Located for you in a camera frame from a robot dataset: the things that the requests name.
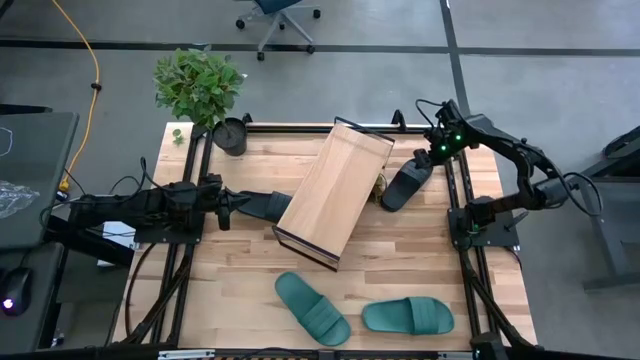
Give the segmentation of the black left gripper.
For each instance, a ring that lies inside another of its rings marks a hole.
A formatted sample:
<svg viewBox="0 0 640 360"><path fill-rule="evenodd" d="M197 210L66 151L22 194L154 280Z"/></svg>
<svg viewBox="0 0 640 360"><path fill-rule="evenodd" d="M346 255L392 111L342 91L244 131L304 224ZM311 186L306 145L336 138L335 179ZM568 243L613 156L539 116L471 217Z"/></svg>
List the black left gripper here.
<svg viewBox="0 0 640 360"><path fill-rule="evenodd" d="M224 187L219 174L208 173L201 179L201 185L201 209L205 212L235 211L251 199L247 193Z"/></svg>

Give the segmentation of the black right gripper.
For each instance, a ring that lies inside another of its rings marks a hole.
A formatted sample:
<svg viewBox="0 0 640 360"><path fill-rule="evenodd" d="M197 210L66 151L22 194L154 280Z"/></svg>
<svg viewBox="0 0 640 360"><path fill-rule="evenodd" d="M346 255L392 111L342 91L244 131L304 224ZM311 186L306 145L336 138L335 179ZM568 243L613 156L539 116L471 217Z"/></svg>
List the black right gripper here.
<svg viewBox="0 0 640 360"><path fill-rule="evenodd" d="M429 171L430 163L434 166L442 165L458 152L458 134L452 130L431 128L424 132L424 137L430 148L422 149L422 157L416 156L413 159L416 169Z"/></svg>

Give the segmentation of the black rubber slide sandal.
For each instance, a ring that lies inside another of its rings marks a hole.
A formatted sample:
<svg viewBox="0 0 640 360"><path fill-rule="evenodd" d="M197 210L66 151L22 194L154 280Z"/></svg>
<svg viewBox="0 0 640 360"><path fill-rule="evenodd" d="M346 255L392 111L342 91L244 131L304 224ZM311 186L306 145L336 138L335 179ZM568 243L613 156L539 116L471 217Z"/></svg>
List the black rubber slide sandal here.
<svg viewBox="0 0 640 360"><path fill-rule="evenodd" d="M395 174L384 190L380 205L383 209L396 212L417 193L433 173L433 167L420 167L414 159L407 161Z"/></svg>
<svg viewBox="0 0 640 360"><path fill-rule="evenodd" d="M241 191L241 194L248 196L250 200L238 208L240 213L271 223L280 221L292 200L290 195L277 191L271 193Z"/></svg>

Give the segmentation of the green rubber slide sandal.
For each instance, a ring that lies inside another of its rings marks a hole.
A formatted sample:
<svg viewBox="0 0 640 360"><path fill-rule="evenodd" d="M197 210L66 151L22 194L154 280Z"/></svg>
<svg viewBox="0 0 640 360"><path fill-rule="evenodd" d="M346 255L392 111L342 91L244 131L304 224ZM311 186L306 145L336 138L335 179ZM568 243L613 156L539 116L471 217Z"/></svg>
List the green rubber slide sandal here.
<svg viewBox="0 0 640 360"><path fill-rule="evenodd" d="M409 335L442 335L455 327L450 309L432 297L406 297L370 303L363 308L362 320L374 332Z"/></svg>
<svg viewBox="0 0 640 360"><path fill-rule="evenodd" d="M350 338L351 326L344 315L296 273L281 274L274 288L296 321L319 344L335 347Z"/></svg>

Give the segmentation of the black plant pot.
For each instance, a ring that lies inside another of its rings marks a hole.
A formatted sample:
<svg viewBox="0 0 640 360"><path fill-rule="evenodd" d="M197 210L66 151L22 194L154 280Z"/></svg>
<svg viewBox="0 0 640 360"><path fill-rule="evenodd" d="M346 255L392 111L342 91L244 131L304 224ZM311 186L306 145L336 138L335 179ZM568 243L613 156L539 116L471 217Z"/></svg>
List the black plant pot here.
<svg viewBox="0 0 640 360"><path fill-rule="evenodd" d="M213 142L227 155L241 156L247 148L248 131L241 119L229 117L213 128Z"/></svg>

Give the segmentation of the green leafy tree plant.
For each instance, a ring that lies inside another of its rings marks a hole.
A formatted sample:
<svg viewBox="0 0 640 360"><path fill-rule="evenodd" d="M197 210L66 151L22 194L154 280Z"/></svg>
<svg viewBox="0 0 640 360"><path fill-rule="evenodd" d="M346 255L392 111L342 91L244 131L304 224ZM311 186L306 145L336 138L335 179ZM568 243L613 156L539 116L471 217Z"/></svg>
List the green leafy tree plant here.
<svg viewBox="0 0 640 360"><path fill-rule="evenodd" d="M229 56L176 49L156 63L155 104L170 109L176 119L213 129L235 106L244 80Z"/></svg>

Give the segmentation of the white box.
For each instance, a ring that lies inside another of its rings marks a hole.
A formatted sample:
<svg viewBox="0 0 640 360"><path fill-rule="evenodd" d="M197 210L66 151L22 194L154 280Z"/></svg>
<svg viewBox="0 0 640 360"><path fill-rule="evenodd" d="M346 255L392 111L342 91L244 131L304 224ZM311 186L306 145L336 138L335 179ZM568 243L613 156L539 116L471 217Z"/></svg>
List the white box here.
<svg viewBox="0 0 640 360"><path fill-rule="evenodd" d="M123 222L105 222L101 230L101 235L113 243L125 246L134 251L140 247L140 245L134 241L136 230Z"/></svg>

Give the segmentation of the office chair with wheels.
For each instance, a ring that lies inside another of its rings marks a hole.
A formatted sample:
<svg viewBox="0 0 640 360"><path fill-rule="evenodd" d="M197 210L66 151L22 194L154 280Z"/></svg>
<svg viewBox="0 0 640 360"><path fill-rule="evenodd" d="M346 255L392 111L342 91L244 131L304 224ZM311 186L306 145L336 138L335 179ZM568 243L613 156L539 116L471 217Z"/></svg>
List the office chair with wheels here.
<svg viewBox="0 0 640 360"><path fill-rule="evenodd" d="M236 0L236 1L250 1L255 4L252 10L243 15L239 15L235 21L235 26L238 30L244 30L246 24L256 19L270 19L271 24L266 34L258 43L256 58L262 62L265 60L264 48L268 41L271 39L276 28L285 30L287 26L293 28L293 30L300 35L306 42L305 52L312 55L315 53L314 39L303 29L303 27L290 15L290 10L305 10L310 9L312 11L312 17L314 19L320 19L322 11L319 6L316 5L300 5L303 0Z"/></svg>

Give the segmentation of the grey metal stand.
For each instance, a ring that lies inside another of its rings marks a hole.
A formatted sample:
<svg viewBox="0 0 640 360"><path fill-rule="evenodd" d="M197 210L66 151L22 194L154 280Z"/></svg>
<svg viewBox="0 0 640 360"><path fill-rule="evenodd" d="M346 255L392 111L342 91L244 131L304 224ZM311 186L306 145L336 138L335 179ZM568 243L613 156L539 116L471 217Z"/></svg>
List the grey metal stand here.
<svg viewBox="0 0 640 360"><path fill-rule="evenodd" d="M640 265L626 251L628 245L640 247L640 126L607 144L602 159L583 174L598 191L581 190L587 208L603 206L591 225L607 267L606 276L584 282L584 289L640 285Z"/></svg>

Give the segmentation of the black side desk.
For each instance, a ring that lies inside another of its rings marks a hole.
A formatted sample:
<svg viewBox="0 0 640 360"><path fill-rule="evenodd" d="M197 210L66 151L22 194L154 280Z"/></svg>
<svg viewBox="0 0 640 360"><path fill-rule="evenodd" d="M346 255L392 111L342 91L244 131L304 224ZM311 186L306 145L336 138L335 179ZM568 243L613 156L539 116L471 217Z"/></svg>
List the black side desk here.
<svg viewBox="0 0 640 360"><path fill-rule="evenodd" d="M42 241L41 211L55 200L78 122L73 112L0 116L0 181L35 195L0 218L0 251L32 248Z"/></svg>

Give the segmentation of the clear plastic bag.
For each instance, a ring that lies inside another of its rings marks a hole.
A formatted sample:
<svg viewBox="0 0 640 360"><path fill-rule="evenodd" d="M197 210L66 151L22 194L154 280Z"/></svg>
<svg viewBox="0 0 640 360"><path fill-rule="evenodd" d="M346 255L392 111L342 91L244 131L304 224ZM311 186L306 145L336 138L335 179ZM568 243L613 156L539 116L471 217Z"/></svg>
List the clear plastic bag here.
<svg viewBox="0 0 640 360"><path fill-rule="evenodd" d="M30 206L40 193L23 185L0 180L0 219L8 218Z"/></svg>

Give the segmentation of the black computer mouse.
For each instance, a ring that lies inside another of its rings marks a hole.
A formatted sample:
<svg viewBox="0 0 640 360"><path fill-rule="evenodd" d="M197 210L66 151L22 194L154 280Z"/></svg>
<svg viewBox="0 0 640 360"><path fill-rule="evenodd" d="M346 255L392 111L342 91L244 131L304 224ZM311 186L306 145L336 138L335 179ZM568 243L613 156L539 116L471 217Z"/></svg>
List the black computer mouse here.
<svg viewBox="0 0 640 360"><path fill-rule="evenodd" d="M31 302L32 270L17 267L0 281L0 309L6 316L20 316Z"/></svg>

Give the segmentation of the black low desk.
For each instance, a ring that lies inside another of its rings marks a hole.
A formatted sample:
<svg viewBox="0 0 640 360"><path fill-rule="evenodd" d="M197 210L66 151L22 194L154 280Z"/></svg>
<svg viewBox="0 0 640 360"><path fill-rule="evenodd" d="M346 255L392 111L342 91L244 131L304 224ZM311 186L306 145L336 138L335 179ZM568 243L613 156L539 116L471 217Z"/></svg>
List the black low desk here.
<svg viewBox="0 0 640 360"><path fill-rule="evenodd" d="M32 352L39 347L62 259L63 247L57 243L0 253L0 281L17 267L27 267L33 275L28 309L20 316L6 316L0 309L0 355Z"/></svg>

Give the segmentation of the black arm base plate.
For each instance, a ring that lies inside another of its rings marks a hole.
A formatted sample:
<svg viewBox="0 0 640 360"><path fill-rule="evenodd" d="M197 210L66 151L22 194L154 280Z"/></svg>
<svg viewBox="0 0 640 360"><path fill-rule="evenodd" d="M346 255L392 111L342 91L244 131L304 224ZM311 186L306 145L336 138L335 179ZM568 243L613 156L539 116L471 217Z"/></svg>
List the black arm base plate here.
<svg viewBox="0 0 640 360"><path fill-rule="evenodd" d="M464 208L452 208L447 212L449 232L453 247L468 250L471 247L513 247L519 244L516 221L511 212L500 213L495 221L479 226Z"/></svg>
<svg viewBox="0 0 640 360"><path fill-rule="evenodd" d="M167 213L147 216L135 227L134 242L139 244L195 245L201 241L205 215L192 213L186 218L171 218Z"/></svg>

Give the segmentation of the wooden shelf with black frame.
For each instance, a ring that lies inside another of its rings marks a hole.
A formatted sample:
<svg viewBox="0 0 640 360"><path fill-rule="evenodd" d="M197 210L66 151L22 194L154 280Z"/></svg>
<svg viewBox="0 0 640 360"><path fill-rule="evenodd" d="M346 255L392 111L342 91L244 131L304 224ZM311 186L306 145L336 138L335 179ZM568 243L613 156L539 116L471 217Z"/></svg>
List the wooden shelf with black frame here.
<svg viewBox="0 0 640 360"><path fill-rule="evenodd" d="M273 232L277 242L331 270L384 170L395 139L344 118L324 141Z"/></svg>

